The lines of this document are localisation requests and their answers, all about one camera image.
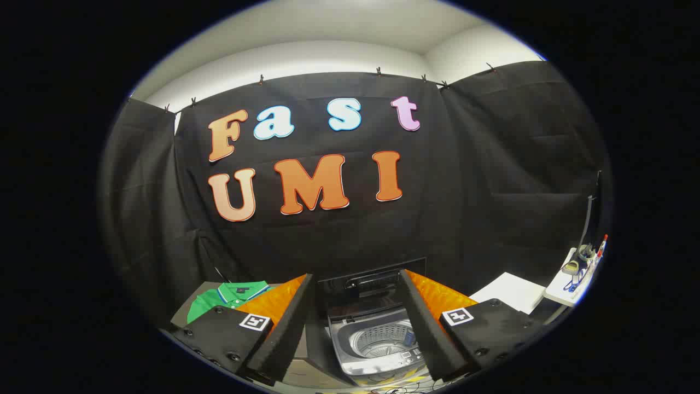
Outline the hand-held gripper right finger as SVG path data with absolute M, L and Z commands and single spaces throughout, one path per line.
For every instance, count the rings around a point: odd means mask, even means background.
M 435 380 L 449 381 L 500 365 L 545 329 L 542 322 L 498 298 L 476 302 L 407 269 L 398 273 L 398 297 Z

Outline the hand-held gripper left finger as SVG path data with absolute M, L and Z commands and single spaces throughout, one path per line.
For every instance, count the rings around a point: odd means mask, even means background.
M 275 383 L 287 374 L 314 298 L 315 279 L 304 274 L 240 308 L 215 306 L 170 336 L 228 374 Z

